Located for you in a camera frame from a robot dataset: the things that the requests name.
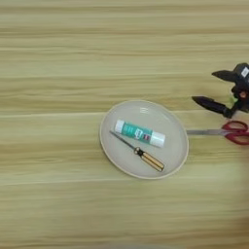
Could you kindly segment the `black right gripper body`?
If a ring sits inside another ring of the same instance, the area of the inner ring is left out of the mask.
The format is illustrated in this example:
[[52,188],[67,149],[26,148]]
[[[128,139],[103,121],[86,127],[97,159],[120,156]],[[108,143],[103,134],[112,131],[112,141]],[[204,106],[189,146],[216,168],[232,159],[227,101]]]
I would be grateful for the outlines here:
[[232,106],[232,112],[242,111],[249,113],[249,87],[235,85],[232,88],[233,97],[236,98]]

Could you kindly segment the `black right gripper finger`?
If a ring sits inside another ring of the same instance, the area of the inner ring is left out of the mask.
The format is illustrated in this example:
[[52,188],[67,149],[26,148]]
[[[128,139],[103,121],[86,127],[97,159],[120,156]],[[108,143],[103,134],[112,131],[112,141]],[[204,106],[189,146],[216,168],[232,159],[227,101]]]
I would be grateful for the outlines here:
[[214,99],[205,96],[193,96],[193,101],[198,105],[200,105],[201,107],[209,111],[221,114],[228,119],[230,119],[237,111],[236,106],[228,108],[226,105],[216,102]]
[[238,81],[237,74],[229,70],[215,71],[212,73],[212,75],[226,82],[232,82],[236,84]]

